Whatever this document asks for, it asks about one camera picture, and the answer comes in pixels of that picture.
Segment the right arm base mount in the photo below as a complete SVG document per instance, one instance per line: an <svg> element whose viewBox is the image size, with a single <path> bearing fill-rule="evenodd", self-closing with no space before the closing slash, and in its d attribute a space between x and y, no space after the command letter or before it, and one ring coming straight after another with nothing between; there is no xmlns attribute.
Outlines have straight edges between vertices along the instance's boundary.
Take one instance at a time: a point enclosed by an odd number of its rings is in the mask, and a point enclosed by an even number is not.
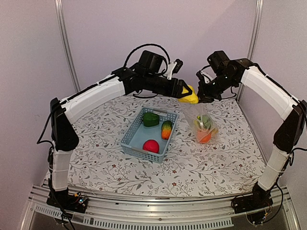
<svg viewBox="0 0 307 230"><path fill-rule="evenodd" d="M270 210L272 204L271 189L266 191L257 183L252 188L252 194L238 195L231 201L231 207L236 214L262 209L247 215L247 220L254 225L263 224L266 221L270 211L265 211L264 208L268 207Z"/></svg>

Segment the yellow toy lemon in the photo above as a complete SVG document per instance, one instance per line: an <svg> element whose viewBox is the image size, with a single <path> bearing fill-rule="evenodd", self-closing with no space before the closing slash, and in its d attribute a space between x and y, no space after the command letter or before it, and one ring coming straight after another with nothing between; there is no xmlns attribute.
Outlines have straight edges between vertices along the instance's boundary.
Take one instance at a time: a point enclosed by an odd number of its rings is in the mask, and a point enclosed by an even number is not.
<svg viewBox="0 0 307 230"><path fill-rule="evenodd" d="M192 94L182 97L178 99L180 103L190 103L190 104L197 104L199 102L199 99L195 93L194 88L191 85L188 85L188 87L192 90Z"/></svg>

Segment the clear zip top bag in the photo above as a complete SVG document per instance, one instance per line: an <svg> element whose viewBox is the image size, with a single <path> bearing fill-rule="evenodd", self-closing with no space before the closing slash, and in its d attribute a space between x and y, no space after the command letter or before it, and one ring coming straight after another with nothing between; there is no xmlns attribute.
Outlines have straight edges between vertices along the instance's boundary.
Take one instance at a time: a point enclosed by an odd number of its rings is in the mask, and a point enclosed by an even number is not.
<svg viewBox="0 0 307 230"><path fill-rule="evenodd" d="M185 103L181 108L198 143L208 143L218 134L218 126L203 104Z"/></svg>

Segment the red toy apple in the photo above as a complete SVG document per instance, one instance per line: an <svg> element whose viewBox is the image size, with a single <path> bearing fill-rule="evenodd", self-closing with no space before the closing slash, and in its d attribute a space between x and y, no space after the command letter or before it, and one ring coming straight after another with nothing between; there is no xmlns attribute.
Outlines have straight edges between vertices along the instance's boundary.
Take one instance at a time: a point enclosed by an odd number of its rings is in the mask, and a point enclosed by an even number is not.
<svg viewBox="0 0 307 230"><path fill-rule="evenodd" d="M145 151L153 152L153 153L159 153L160 147L159 147L159 144L156 140L150 139L150 140L147 140L143 144L142 149L145 150Z"/></svg>

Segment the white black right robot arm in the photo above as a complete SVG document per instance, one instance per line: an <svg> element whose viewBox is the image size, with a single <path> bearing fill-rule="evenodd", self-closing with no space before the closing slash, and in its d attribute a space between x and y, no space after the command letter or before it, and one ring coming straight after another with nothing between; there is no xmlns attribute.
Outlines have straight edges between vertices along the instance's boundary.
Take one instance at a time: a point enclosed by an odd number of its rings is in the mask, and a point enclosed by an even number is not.
<svg viewBox="0 0 307 230"><path fill-rule="evenodd" d="M265 74L257 63L247 58L231 60L224 51L215 51L208 56L207 61L216 77L206 81L202 72L198 71L197 92L193 92L183 82L178 92L180 99L196 96L199 103L220 101L225 90L242 84L260 96L283 121L274 134L272 153L266 168L253 187L253 195L248 199L248 205L252 209L258 209L266 202L266 193L277 184L287 165L293 163L293 154L298 149L296 145L307 119L307 103L298 100Z"/></svg>

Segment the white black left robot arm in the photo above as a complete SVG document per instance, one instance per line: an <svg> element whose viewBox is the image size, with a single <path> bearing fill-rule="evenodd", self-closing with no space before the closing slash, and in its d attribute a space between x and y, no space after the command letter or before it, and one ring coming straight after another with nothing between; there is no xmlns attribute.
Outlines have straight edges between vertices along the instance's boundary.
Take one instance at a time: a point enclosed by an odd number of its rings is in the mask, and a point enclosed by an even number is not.
<svg viewBox="0 0 307 230"><path fill-rule="evenodd" d="M102 80L72 96L50 101L50 112L45 125L51 125L50 185L52 199L61 208L71 204L67 176L73 151L79 144L73 124L85 114L121 96L142 90L157 95L181 99L192 95L184 80L174 78L183 65L179 59L172 62L168 52L158 44L147 43L134 48L122 67Z"/></svg>

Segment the green toy watermelon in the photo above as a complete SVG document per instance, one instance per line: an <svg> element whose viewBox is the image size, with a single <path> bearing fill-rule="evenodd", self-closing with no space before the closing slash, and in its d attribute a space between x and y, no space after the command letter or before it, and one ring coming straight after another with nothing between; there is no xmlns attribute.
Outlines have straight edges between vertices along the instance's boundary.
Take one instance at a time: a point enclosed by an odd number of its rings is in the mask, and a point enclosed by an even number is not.
<svg viewBox="0 0 307 230"><path fill-rule="evenodd" d="M204 129L211 129L213 125L212 119L208 115L202 115L201 116L201 126Z"/></svg>

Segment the orange toy orange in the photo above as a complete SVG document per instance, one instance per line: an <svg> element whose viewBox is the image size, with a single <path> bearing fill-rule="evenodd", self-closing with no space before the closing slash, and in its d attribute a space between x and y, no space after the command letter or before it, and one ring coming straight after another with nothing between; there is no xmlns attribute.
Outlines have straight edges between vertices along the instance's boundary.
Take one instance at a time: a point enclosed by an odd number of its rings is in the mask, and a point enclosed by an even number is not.
<svg viewBox="0 0 307 230"><path fill-rule="evenodd" d="M197 131L196 139L199 143L208 143L212 138L212 133L209 131Z"/></svg>

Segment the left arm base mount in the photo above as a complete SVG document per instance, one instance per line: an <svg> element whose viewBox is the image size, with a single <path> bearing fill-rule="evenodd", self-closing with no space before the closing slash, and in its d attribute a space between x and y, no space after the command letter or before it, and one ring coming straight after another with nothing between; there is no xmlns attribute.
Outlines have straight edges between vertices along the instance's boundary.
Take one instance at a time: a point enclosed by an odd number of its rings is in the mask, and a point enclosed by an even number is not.
<svg viewBox="0 0 307 230"><path fill-rule="evenodd" d="M47 204L68 211L85 213L88 206L88 196L82 195L80 192L70 195L68 188L58 192L50 188Z"/></svg>

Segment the yellow toy banana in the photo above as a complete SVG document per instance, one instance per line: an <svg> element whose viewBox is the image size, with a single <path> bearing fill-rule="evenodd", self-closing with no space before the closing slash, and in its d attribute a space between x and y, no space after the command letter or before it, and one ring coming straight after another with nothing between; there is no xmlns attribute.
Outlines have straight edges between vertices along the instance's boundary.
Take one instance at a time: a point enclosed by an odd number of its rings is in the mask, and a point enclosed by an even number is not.
<svg viewBox="0 0 307 230"><path fill-rule="evenodd" d="M211 129L204 129L202 126L201 126L201 116L197 116L197 118L194 120L194 126L196 127L196 129L199 131L209 131L212 133L212 135L215 135L216 133L218 133L218 127L217 125L215 124L215 122L213 121L213 125L212 125L212 128Z"/></svg>

